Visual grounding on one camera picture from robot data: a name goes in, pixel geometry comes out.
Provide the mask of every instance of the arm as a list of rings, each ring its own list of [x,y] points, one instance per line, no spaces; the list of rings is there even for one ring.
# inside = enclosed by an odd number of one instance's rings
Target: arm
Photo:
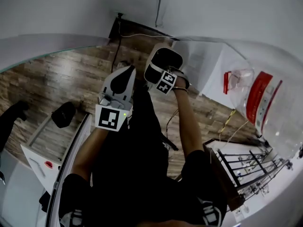
[[[178,77],[175,86],[185,88],[185,81]],[[185,158],[195,150],[203,150],[201,132],[194,111],[190,105],[187,92],[174,90],[179,108],[179,127]]]
[[[93,164],[107,135],[108,130],[94,129],[79,149],[72,165],[71,173],[83,177],[86,181],[90,180]]]

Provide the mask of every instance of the wristband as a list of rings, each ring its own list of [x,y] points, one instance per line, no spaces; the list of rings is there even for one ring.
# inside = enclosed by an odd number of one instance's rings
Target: wristband
[[[172,90],[183,90],[183,91],[186,91],[188,94],[188,90],[183,87],[173,87]]]

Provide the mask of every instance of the cable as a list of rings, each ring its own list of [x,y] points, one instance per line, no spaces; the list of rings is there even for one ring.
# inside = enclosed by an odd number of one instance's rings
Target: cable
[[[166,138],[168,139],[169,137],[168,137],[168,126],[169,126],[169,122],[172,120],[172,118],[173,117],[175,117],[175,115],[177,114],[179,112],[179,109],[177,109],[174,113],[173,113],[173,115],[170,117],[170,119],[169,119],[169,121],[167,122],[167,124],[166,124]]]
[[[222,134],[222,132],[225,130],[225,128],[226,128],[228,122],[231,120],[231,117],[232,117],[236,112],[237,112],[237,110],[234,109],[234,110],[232,110],[232,112],[231,112],[230,115],[228,116],[228,119],[226,120],[226,122],[225,122],[223,128],[220,130],[220,133],[219,133],[219,141],[221,141],[221,134]]]
[[[156,20],[155,20],[155,27],[158,26],[158,25],[157,25],[157,20],[158,20],[158,16],[159,16],[160,5],[161,5],[161,0],[159,0],[159,2],[158,2],[157,16],[156,16]]]
[[[120,49],[120,45],[121,45],[121,35],[120,35],[120,23],[121,23],[121,21],[118,21],[118,24],[119,24],[119,45],[118,45],[118,48],[117,48],[117,50],[116,50],[116,54],[115,54],[115,57],[114,57],[114,60],[113,60],[113,63],[112,63],[112,68],[111,68],[111,70],[110,70],[110,73],[113,73],[113,69],[114,69],[114,63],[115,63],[115,61],[116,61],[116,58],[117,58],[117,55],[118,55],[118,51],[119,51],[119,49]]]
[[[168,36],[168,35],[146,35],[146,34],[134,34],[134,35],[122,35],[120,33],[120,24],[119,24],[119,34],[121,37],[123,38],[128,38],[128,37],[133,37],[133,36],[137,36],[137,35],[142,35],[142,36],[147,36],[147,37],[151,37],[151,38],[172,38],[172,39],[178,39],[178,38],[187,38],[189,40],[193,40],[189,37],[186,37],[186,36],[177,36],[177,37],[174,37],[174,36]]]
[[[228,143],[229,143],[229,141],[231,141],[232,140],[232,138],[235,136],[235,134],[242,128],[242,127],[244,127],[247,123],[248,123],[249,121],[247,120],[243,125],[241,125],[236,131],[235,131],[235,133],[234,134],[232,134],[232,136],[230,136],[229,137],[229,139],[227,140],[227,142],[225,143],[225,145],[221,148],[221,149],[223,149]],[[213,148],[210,150],[210,164],[212,163],[212,151],[213,151]]]

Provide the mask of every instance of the black shorts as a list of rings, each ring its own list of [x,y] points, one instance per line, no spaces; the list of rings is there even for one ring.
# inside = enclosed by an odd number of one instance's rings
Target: black shorts
[[[149,93],[134,94],[130,128],[110,132],[93,169],[93,187],[82,177],[66,177],[59,217],[77,218],[89,226],[135,226],[171,219],[191,224],[220,225],[226,198],[205,153],[190,153],[182,180],[166,176],[168,151]]]

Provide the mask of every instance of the metal rack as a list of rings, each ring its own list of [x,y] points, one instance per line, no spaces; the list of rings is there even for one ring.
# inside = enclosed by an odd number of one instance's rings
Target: metal rack
[[[223,154],[220,150],[217,152],[218,157],[221,158],[221,163],[224,162],[230,173],[236,189],[244,195],[246,200],[254,194],[258,194],[288,162],[280,158],[265,161],[270,152],[257,154],[252,153],[251,150],[249,154]],[[228,157],[238,157],[238,160],[229,161]],[[235,163],[241,163],[242,167],[232,168]],[[235,171],[240,170],[244,170],[245,174],[236,175]],[[255,174],[255,178],[249,179],[249,176],[253,176],[253,174]]]

